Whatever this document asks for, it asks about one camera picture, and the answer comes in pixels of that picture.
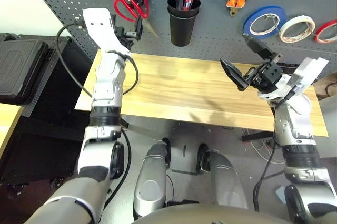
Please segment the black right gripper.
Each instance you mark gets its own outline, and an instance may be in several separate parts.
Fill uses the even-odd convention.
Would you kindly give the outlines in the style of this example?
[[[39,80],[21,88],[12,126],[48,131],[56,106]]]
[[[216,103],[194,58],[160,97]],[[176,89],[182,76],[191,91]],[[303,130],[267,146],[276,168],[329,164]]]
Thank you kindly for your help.
[[[220,63],[226,75],[236,84],[239,91],[245,91],[249,86],[256,88],[261,93],[275,91],[277,89],[276,83],[282,75],[282,68],[275,61],[279,61],[282,56],[254,36],[243,34],[243,38],[252,52],[268,61],[251,67],[245,75],[242,75],[232,63],[221,57]]]

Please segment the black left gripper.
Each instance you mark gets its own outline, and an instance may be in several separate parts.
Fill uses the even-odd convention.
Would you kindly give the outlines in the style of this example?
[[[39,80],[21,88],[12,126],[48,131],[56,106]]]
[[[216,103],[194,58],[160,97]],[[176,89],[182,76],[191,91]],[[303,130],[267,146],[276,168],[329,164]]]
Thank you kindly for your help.
[[[137,18],[134,23],[135,31],[133,32],[125,32],[123,27],[117,27],[115,29],[115,35],[121,45],[126,47],[127,49],[132,48],[132,41],[129,40],[129,38],[140,40],[142,37],[142,32],[143,32],[143,24],[142,24],[142,19]]]

